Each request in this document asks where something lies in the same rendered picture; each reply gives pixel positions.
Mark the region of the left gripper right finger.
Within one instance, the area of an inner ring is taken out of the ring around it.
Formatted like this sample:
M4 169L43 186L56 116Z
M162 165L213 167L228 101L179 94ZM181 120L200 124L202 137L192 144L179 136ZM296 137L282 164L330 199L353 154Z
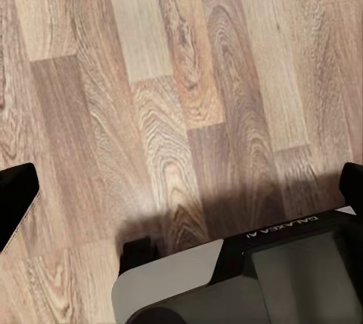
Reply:
M363 165L347 162L340 177L339 188L346 203L363 223Z

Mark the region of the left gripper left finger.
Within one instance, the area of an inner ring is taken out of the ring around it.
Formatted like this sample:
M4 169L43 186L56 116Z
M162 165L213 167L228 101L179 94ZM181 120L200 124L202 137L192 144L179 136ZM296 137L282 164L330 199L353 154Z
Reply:
M0 252L39 192L32 162L0 171Z

